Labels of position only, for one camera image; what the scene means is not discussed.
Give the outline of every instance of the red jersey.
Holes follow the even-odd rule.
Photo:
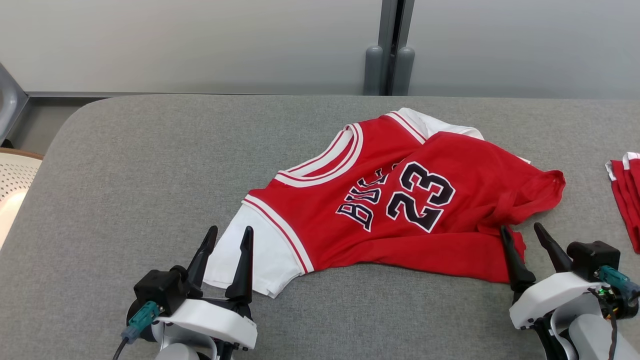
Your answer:
[[[254,214],[239,212],[232,232],[257,226],[256,250],[284,243],[290,253],[254,264],[255,290],[275,297],[295,276],[359,262],[508,282],[499,227],[553,208],[562,173],[538,170],[475,129],[433,131],[426,115],[403,110],[348,125],[323,154],[249,192],[243,207]],[[258,240],[260,231],[269,235]],[[216,265],[232,255],[227,247],[209,260],[210,284],[232,280],[235,265],[231,276]],[[296,267],[283,270],[291,259]]]

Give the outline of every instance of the gray fabric surface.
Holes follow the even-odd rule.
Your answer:
[[[0,357],[107,359],[135,282],[188,264],[249,189],[320,153],[344,124],[402,106],[566,176],[562,203],[518,226],[529,269],[553,273],[532,223],[558,242],[603,240],[640,280],[604,170],[640,150],[640,103],[429,97],[143,95],[85,106],[63,126],[0,251]],[[206,288],[206,295],[220,295]],[[381,265],[293,280],[256,295],[254,351],[238,359],[543,359],[509,321],[509,287]],[[620,331],[640,349],[639,320]],[[153,359],[138,341],[122,359]]]

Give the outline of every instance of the laundry basket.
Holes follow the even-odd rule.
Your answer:
[[[42,155],[0,148],[0,249],[40,164]]]

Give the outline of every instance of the white panel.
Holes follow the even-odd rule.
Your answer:
[[[415,0],[410,95],[640,97],[638,0]]]
[[[26,92],[361,94],[381,0],[3,0]]]

